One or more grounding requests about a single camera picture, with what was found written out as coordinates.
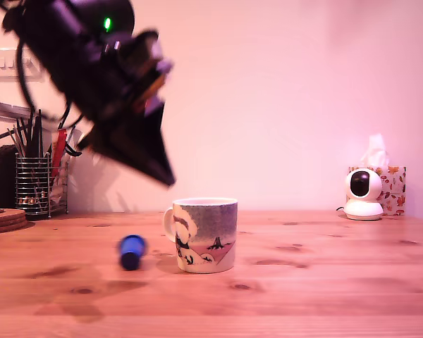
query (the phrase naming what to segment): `wooden tabletop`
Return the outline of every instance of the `wooden tabletop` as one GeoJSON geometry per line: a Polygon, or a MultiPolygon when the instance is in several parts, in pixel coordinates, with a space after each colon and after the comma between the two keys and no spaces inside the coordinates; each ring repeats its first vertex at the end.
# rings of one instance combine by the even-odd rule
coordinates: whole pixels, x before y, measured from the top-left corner
{"type": "Polygon", "coordinates": [[[423,220],[239,212],[235,267],[176,266],[162,213],[69,215],[0,234],[0,338],[423,337],[423,220]],[[140,234],[142,267],[117,243],[140,234]]]}

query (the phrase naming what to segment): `mug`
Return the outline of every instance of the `mug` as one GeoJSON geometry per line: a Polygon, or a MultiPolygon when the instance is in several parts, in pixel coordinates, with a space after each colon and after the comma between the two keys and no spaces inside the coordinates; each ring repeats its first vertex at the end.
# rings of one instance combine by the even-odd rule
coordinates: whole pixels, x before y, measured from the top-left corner
{"type": "Polygon", "coordinates": [[[233,267],[236,199],[179,199],[164,214],[166,236],[177,248],[178,267],[189,273],[219,273],[233,267]]]}

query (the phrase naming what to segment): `wire utensil holder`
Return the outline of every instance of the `wire utensil holder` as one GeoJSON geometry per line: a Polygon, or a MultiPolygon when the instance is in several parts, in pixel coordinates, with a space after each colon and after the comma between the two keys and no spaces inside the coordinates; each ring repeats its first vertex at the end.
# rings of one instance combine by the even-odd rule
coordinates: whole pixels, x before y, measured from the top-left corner
{"type": "Polygon", "coordinates": [[[68,161],[55,168],[49,153],[31,158],[16,154],[16,208],[48,218],[58,211],[68,213],[68,161]]]}

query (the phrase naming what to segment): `tissue box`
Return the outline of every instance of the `tissue box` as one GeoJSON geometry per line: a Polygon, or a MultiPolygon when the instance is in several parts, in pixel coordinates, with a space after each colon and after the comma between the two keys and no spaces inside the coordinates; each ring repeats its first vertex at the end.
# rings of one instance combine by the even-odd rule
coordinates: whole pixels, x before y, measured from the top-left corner
{"type": "Polygon", "coordinates": [[[403,215],[406,205],[406,167],[349,167],[348,174],[360,168],[376,172],[382,181],[382,192],[378,197],[384,216],[403,215]]]}

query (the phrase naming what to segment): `camera lens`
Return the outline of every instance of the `camera lens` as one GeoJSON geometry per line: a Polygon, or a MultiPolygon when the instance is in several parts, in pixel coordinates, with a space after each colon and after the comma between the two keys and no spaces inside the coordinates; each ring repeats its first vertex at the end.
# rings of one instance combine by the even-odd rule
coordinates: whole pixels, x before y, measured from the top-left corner
{"type": "Polygon", "coordinates": [[[365,196],[369,191],[369,173],[357,171],[351,177],[351,192],[355,196],[365,196]]]}

